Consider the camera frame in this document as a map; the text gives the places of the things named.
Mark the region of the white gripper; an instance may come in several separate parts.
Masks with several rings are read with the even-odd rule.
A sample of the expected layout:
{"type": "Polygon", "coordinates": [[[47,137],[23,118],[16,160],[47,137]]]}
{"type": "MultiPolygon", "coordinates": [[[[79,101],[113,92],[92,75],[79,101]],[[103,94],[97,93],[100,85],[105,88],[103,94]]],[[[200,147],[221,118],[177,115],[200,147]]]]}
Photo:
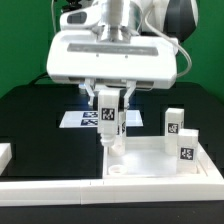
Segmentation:
{"type": "Polygon", "coordinates": [[[53,39],[47,72],[57,83],[84,80],[88,105],[97,106],[97,82],[127,80],[119,109],[127,110],[136,82],[168,89],[176,80],[176,49],[160,37],[134,36],[128,43],[99,42],[90,31],[61,31],[53,39]]]}

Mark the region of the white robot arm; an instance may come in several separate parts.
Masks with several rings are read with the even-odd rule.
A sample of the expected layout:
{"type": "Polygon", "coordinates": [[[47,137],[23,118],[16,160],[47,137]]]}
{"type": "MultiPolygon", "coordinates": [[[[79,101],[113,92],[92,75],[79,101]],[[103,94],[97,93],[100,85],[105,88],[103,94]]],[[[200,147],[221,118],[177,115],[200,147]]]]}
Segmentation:
{"type": "Polygon", "coordinates": [[[123,107],[136,89],[168,89],[191,70],[180,46],[196,29],[196,0],[92,0],[60,17],[47,72],[57,83],[124,88],[123,107]]]}

